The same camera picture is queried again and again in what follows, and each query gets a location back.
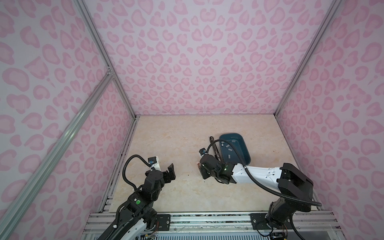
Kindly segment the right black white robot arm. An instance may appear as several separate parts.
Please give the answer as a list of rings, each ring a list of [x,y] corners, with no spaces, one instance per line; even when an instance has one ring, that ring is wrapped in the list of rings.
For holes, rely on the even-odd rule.
[[[267,226],[272,229],[282,227],[297,211],[308,213],[313,206],[322,206],[313,198],[313,181],[289,163],[284,163],[282,167],[259,168],[241,163],[222,163],[214,156],[204,154],[198,168],[203,179],[213,177],[218,183],[226,185],[254,183],[279,197],[270,204],[265,216]]]

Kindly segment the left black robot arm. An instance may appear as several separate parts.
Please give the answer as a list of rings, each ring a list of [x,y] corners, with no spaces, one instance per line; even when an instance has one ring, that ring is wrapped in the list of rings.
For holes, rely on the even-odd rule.
[[[136,240],[144,231],[155,230],[157,212],[153,208],[154,202],[158,200],[165,184],[175,179],[173,164],[164,172],[156,169],[148,171],[144,184],[118,207],[115,219],[99,239]]]

